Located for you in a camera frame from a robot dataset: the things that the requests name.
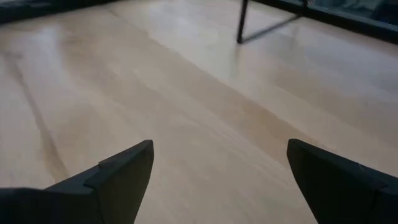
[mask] metal frame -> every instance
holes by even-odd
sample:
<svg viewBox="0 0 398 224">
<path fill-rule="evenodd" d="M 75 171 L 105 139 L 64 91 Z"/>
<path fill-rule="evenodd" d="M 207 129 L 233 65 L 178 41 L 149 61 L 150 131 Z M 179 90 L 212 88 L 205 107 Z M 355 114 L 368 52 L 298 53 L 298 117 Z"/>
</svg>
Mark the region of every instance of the metal frame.
<svg viewBox="0 0 398 224">
<path fill-rule="evenodd" d="M 302 17 L 301 14 L 296 14 L 291 18 L 288 18 L 285 21 L 282 22 L 278 22 L 270 27 L 266 27 L 262 30 L 256 31 L 253 34 L 250 34 L 247 37 L 243 37 L 243 29 L 244 29 L 244 22 L 246 20 L 246 14 L 248 11 L 248 4 L 249 4 L 249 0 L 242 0 L 242 7 L 241 7 L 241 15 L 240 15 L 240 19 L 239 19 L 239 27 L 238 27 L 238 35 L 236 37 L 236 41 L 238 44 L 244 44 L 246 42 L 252 41 L 254 39 L 257 39 L 259 37 L 261 37 L 262 35 L 265 35 L 267 33 L 269 33 L 270 31 L 273 31 L 277 28 L 280 28 L 284 25 L 289 24 L 292 21 L 295 21 L 297 19 L 300 19 Z M 306 10 L 308 6 L 308 0 L 304 0 L 303 2 L 303 11 Z"/>
<path fill-rule="evenodd" d="M 361 19 L 353 19 L 349 16 L 337 15 L 334 12 L 326 11 L 324 9 L 312 8 L 308 6 L 308 0 L 303 0 L 303 4 L 294 4 L 287 1 L 281 0 L 253 0 L 261 4 L 266 4 L 271 7 L 276 7 L 285 11 L 294 13 L 295 16 L 282 21 L 273 26 L 267 27 L 263 30 L 257 31 L 253 34 L 243 37 L 244 22 L 246 19 L 248 2 L 249 0 L 242 0 L 241 14 L 239 20 L 238 34 L 236 41 L 238 44 L 244 44 L 251 40 L 254 40 L 268 32 L 275 30 L 278 27 L 282 27 L 289 22 L 292 22 L 300 17 L 307 17 L 318 20 L 333 26 L 338 26 L 344 29 L 348 29 L 353 32 L 375 37 L 393 44 L 398 44 L 398 27 L 381 24 L 380 22 L 367 22 Z"/>
</svg>

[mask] glass panel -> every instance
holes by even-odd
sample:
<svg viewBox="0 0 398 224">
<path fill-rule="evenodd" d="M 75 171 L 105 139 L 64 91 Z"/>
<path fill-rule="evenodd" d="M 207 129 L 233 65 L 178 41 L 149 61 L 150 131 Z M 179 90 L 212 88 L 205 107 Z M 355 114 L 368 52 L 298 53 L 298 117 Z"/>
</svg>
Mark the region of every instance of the glass panel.
<svg viewBox="0 0 398 224">
<path fill-rule="evenodd" d="M 308 0 L 308 5 L 364 22 L 398 26 L 398 0 Z"/>
</svg>

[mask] black plastic part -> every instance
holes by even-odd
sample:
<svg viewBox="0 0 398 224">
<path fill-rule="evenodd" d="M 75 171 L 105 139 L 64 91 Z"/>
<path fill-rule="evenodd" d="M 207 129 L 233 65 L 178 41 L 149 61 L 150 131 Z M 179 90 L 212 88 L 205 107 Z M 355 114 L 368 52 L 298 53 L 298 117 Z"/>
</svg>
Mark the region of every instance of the black plastic part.
<svg viewBox="0 0 398 224">
<path fill-rule="evenodd" d="M 398 223 L 398 178 L 297 139 L 287 157 L 319 224 Z"/>
<path fill-rule="evenodd" d="M 143 141 L 47 189 L 0 189 L 0 223 L 134 223 L 153 161 Z"/>
</svg>

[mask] wooden floor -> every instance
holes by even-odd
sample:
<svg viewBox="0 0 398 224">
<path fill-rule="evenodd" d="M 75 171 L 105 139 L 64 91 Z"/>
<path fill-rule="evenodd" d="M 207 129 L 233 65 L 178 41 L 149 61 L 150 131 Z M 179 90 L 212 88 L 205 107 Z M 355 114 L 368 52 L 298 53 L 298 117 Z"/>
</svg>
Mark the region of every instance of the wooden floor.
<svg viewBox="0 0 398 224">
<path fill-rule="evenodd" d="M 136 223 L 315 223 L 289 138 L 398 175 L 398 46 L 309 19 L 237 46 L 238 13 L 133 0 L 0 27 L 0 187 L 153 139 Z M 252 3 L 246 32 L 289 16 Z"/>
</svg>

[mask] black metal table leg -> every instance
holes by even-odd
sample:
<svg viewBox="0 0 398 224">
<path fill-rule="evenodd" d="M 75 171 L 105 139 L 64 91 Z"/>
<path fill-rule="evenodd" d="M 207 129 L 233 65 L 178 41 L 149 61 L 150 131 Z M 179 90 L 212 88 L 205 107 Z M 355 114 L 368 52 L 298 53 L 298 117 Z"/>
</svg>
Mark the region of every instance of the black metal table leg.
<svg viewBox="0 0 398 224">
<path fill-rule="evenodd" d="M 243 44 L 243 43 L 249 42 L 251 40 L 257 39 L 260 36 L 270 32 L 270 31 L 273 31 L 273 30 L 275 30 L 275 29 L 277 29 L 279 27 L 282 27 L 282 26 L 284 26 L 284 25 L 286 25 L 286 24 L 288 24 L 288 23 L 290 23 L 290 22 L 292 22 L 294 20 L 297 20 L 297 19 L 301 18 L 302 14 L 305 12 L 305 10 L 306 10 L 306 8 L 308 6 L 308 0 L 303 0 L 303 11 L 302 11 L 302 13 L 294 15 L 291 18 L 288 18 L 288 19 L 286 19 L 286 20 L 284 20 L 282 22 L 278 22 L 277 24 L 274 24 L 274 25 L 272 25 L 270 27 L 267 27 L 265 29 L 259 30 L 259 31 L 255 32 L 253 34 L 250 34 L 249 36 L 244 38 L 243 37 L 243 29 L 244 29 L 244 22 L 246 20 L 246 13 L 248 11 L 248 3 L 249 3 L 249 0 L 242 0 L 241 15 L 240 15 L 240 18 L 239 18 L 238 35 L 236 37 L 236 41 L 237 41 L 238 44 Z"/>
<path fill-rule="evenodd" d="M 244 27 L 244 20 L 246 19 L 246 11 L 248 10 L 248 3 L 249 0 L 242 0 L 241 18 L 239 20 L 238 36 L 236 38 L 238 44 L 243 43 L 243 27 Z"/>
</svg>

